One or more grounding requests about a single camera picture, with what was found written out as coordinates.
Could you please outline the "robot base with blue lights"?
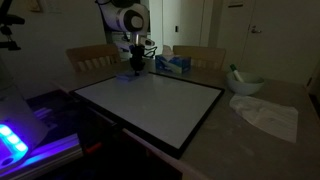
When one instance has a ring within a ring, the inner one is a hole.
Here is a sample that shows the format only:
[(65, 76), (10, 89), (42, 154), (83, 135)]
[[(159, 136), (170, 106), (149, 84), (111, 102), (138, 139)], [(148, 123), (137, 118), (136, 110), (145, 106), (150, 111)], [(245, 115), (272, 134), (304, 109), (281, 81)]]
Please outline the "robot base with blue lights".
[(76, 134), (39, 146), (48, 132), (0, 60), (0, 180), (35, 180), (83, 156)]

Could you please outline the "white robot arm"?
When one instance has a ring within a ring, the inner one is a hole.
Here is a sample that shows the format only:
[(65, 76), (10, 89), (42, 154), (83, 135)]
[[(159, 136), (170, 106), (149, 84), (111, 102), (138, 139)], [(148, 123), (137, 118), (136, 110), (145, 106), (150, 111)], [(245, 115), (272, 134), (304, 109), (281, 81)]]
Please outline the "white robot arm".
[(149, 28), (149, 11), (133, 0), (95, 0), (108, 28), (120, 32), (130, 32), (129, 59), (134, 75), (139, 76), (144, 69), (142, 59)]

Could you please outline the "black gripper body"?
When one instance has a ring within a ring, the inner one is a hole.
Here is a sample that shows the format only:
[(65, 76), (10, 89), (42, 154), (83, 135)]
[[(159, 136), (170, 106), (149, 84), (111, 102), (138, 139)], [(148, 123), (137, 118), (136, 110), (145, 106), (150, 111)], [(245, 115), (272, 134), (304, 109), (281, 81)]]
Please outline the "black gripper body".
[(145, 63), (142, 61), (144, 49), (142, 46), (134, 45), (130, 50), (132, 57), (130, 58), (130, 65), (134, 70), (142, 70)]

